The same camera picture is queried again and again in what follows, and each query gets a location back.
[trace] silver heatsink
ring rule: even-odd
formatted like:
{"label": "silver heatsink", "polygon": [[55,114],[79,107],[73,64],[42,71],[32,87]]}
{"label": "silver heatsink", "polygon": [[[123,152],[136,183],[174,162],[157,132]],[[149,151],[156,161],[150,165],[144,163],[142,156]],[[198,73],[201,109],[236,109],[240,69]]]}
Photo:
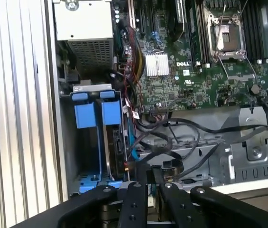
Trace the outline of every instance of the silver heatsink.
{"label": "silver heatsink", "polygon": [[145,55],[145,60],[148,77],[169,75],[168,57],[166,53]]}
{"label": "silver heatsink", "polygon": [[57,40],[66,41],[83,69],[111,68],[113,29],[111,4],[105,0],[79,1],[69,11],[65,2],[55,3]]}

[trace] ribbed metal panel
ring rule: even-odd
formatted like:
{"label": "ribbed metal panel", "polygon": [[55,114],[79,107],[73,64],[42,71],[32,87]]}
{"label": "ribbed metal panel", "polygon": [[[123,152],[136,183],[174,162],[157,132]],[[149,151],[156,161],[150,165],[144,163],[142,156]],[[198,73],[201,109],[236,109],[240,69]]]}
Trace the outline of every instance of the ribbed metal panel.
{"label": "ribbed metal panel", "polygon": [[0,228],[59,203],[42,0],[0,0]]}

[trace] motherboard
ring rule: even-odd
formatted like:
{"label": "motherboard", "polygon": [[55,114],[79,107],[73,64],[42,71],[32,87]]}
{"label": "motherboard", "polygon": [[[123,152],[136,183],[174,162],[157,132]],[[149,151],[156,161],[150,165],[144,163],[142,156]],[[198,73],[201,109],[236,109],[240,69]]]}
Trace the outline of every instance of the motherboard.
{"label": "motherboard", "polygon": [[113,1],[113,22],[133,21],[145,55],[144,73],[137,84],[141,112],[160,113],[180,97],[196,105],[176,103],[175,111],[245,106],[249,100],[243,93],[255,103],[254,95],[267,96],[268,58],[255,4],[246,5],[245,0]]}

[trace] green circuit board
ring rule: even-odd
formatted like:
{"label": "green circuit board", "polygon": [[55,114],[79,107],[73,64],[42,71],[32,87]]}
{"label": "green circuit board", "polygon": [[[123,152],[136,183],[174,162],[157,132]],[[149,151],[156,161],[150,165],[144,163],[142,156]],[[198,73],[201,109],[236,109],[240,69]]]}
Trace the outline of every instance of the green circuit board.
{"label": "green circuit board", "polygon": [[[166,53],[168,56],[169,75],[149,77],[146,70],[140,79],[141,88],[137,86],[137,93],[141,94],[141,107],[143,113],[149,113],[157,107],[165,109],[170,102],[178,97],[186,97],[196,103],[196,109],[219,107],[223,105],[247,105],[245,97],[236,97],[223,104],[229,95],[239,92],[248,93],[253,84],[261,86],[261,92],[265,96],[268,91],[268,63],[252,62],[247,60],[241,62],[224,63],[224,68],[218,63],[211,63],[210,68],[196,67],[192,64],[190,29],[185,24],[185,31],[182,37],[172,42],[168,34],[168,20],[166,10],[157,8],[154,2],[154,22],[158,39],[152,35],[150,24],[147,23],[144,37],[140,35],[139,28],[136,28],[137,38],[140,47],[145,55],[156,52]],[[222,9],[208,10],[208,13],[215,16],[222,15]],[[226,15],[238,13],[234,9],[226,9]],[[256,78],[249,80],[229,80],[229,75],[247,75],[256,72]],[[186,103],[177,103],[174,110],[189,109]]]}

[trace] blue plastic tab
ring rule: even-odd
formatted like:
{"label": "blue plastic tab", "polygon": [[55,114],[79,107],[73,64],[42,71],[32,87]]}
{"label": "blue plastic tab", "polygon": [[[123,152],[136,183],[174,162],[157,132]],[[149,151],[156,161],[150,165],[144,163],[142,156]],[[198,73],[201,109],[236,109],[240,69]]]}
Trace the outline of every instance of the blue plastic tab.
{"label": "blue plastic tab", "polygon": [[118,180],[118,181],[109,181],[108,185],[113,186],[116,189],[119,189],[122,185],[122,181]]}
{"label": "blue plastic tab", "polygon": [[121,124],[119,101],[102,103],[102,120],[104,125]]}
{"label": "blue plastic tab", "polygon": [[79,94],[73,94],[72,100],[73,101],[84,101],[88,99],[87,93],[79,93]]}
{"label": "blue plastic tab", "polygon": [[104,91],[100,93],[100,98],[105,99],[105,98],[114,98],[115,93],[114,91]]}
{"label": "blue plastic tab", "polygon": [[96,126],[94,103],[75,105],[77,128],[88,128]]}
{"label": "blue plastic tab", "polygon": [[94,175],[88,175],[87,178],[84,178],[80,181],[80,193],[85,193],[97,186],[99,180],[92,180],[93,178]]}

